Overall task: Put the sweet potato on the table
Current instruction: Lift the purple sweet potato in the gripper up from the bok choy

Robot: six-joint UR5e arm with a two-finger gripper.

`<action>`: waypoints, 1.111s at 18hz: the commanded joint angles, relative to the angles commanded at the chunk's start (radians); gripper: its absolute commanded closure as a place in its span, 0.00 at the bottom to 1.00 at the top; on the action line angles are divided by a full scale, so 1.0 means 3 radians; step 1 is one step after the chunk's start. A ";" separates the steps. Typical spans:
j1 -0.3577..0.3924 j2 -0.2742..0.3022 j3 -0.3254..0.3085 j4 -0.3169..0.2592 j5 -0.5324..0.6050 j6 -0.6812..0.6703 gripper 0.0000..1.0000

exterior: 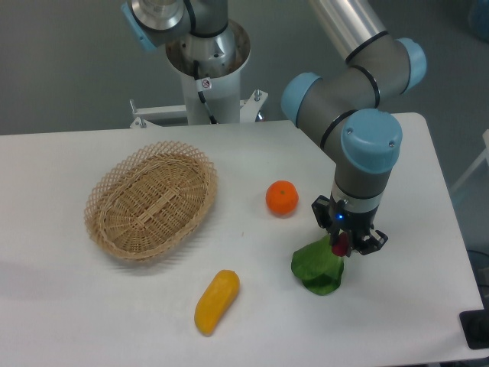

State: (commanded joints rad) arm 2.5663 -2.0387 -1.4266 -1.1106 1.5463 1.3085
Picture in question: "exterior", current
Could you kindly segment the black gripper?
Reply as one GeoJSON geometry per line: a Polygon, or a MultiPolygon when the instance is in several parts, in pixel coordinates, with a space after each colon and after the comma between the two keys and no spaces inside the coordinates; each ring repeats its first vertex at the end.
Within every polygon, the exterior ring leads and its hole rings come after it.
{"type": "Polygon", "coordinates": [[[330,245],[336,244],[340,231],[347,233],[347,256],[351,256],[353,252],[369,255],[381,250],[388,241],[385,233],[372,229],[378,207],[356,213],[346,209],[344,200],[329,200],[323,195],[319,195],[311,207],[318,226],[329,234],[330,245]]]}

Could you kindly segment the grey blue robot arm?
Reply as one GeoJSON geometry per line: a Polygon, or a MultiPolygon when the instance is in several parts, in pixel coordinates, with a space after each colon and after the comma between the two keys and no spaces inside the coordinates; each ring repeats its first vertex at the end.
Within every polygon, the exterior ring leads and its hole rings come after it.
{"type": "MultiPolygon", "coordinates": [[[[311,7],[347,68],[330,82],[314,73],[296,76],[281,108],[335,163],[330,195],[313,203],[332,252],[367,255],[387,242],[374,217],[403,137],[399,122],[378,106],[423,79],[426,56],[412,40],[392,38],[366,1],[313,1],[311,7]]],[[[126,1],[121,9],[142,47],[165,47],[187,92],[188,123],[239,121],[239,88],[222,81],[239,74],[250,46],[227,2],[126,1]]]]}

